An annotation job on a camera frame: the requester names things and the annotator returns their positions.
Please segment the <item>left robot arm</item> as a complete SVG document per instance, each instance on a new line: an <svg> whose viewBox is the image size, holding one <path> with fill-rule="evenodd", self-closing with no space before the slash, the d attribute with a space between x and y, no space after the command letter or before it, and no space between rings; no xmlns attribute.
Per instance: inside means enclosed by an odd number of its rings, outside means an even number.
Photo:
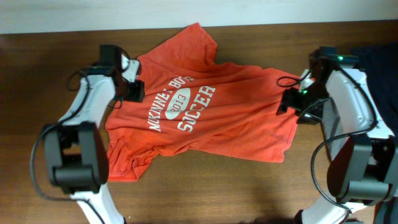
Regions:
<svg viewBox="0 0 398 224"><path fill-rule="evenodd" d="M144 82L137 80L138 60L117 45L99 47L99 60L76 71L80 87L69 110L55 124L44 126L37 142L44 144L50 183L64 197L44 193L35 177L35 153L30 155L30 178L47 200L76 202L90 223L125 223L108 189L109 162L99 125L109 103L142 102Z"/></svg>

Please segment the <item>red printed t-shirt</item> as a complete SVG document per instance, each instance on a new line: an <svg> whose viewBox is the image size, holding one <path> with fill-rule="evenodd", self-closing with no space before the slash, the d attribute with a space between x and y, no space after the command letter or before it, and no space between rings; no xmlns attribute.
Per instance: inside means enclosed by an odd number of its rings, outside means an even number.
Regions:
<svg viewBox="0 0 398 224"><path fill-rule="evenodd" d="M294 110L277 114L285 72L217 64L217 48L192 24L139 57L144 100L119 104L106 121L110 181L135 182L154 157L187 150L284 160L297 129Z"/></svg>

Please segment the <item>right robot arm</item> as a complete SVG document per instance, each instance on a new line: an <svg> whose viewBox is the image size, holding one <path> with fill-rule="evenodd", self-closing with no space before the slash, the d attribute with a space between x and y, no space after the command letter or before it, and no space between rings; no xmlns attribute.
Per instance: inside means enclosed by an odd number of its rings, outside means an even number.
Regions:
<svg viewBox="0 0 398 224"><path fill-rule="evenodd" d="M321 124L330 165L326 190L295 223L351 223L374 207L374 223L397 222L397 44L334 47L310 54L298 78L281 77L278 109L299 123Z"/></svg>

